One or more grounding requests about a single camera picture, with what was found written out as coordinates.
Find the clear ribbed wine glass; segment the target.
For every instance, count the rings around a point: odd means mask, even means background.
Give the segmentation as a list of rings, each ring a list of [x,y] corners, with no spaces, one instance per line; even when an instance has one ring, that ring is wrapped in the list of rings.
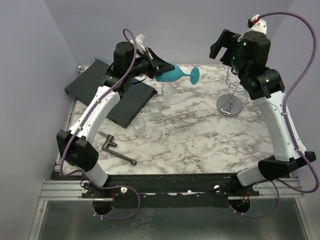
[[[159,121],[162,117],[162,105],[159,101],[152,102],[148,107],[149,116],[154,121]]]

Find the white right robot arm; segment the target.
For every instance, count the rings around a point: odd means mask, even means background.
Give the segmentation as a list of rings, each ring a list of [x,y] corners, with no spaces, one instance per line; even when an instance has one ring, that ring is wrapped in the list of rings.
[[[226,48],[220,61],[231,67],[258,107],[267,127],[273,155],[256,165],[239,171],[237,179],[230,183],[230,191],[241,196],[248,186],[260,181],[273,181],[314,162],[313,151],[298,142],[298,133],[284,104],[285,86],[281,75],[266,66],[271,41],[265,33],[248,31],[244,35],[224,29],[218,40],[211,45],[209,57],[215,59],[221,48]]]

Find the blue wine glass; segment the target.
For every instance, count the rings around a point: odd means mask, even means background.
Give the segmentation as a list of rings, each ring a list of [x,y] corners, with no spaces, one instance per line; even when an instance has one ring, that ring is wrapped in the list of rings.
[[[198,83],[200,78],[200,70],[198,67],[193,67],[190,73],[185,73],[182,69],[173,62],[169,62],[174,69],[168,72],[163,73],[161,76],[158,76],[155,80],[160,83],[172,83],[175,82],[182,77],[189,77],[192,85]]]

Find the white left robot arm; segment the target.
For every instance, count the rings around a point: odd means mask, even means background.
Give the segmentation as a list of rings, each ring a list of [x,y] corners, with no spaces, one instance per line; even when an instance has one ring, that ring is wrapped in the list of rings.
[[[64,162],[74,166],[94,183],[93,191],[101,198],[107,197],[111,185],[109,175],[98,162],[99,153],[92,143],[109,112],[131,87],[131,79],[145,75],[150,79],[174,70],[174,66],[158,57],[151,48],[138,50],[137,44],[119,42],[113,52],[113,63],[99,82],[99,87],[87,109],[68,130],[57,133],[57,145]]]

